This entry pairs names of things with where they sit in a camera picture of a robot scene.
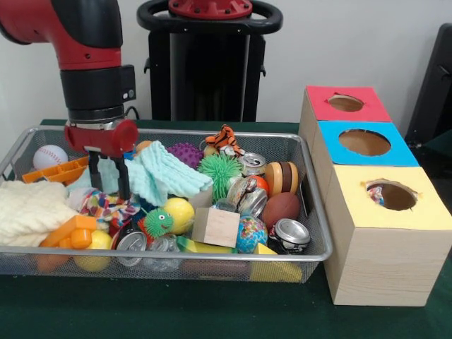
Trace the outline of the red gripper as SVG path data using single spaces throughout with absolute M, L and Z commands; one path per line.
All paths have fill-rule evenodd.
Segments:
M 131 197 L 128 168 L 124 153 L 131 152 L 138 140 L 138 128 L 134 120 L 118 119 L 106 124 L 72 124 L 67 122 L 64 135 L 68 144 L 77 152 L 89 154 L 88 169 L 92 187 L 100 191 L 102 177 L 98 169 L 99 155 L 113 157 L 119 172 L 119 197 L 129 200 Z

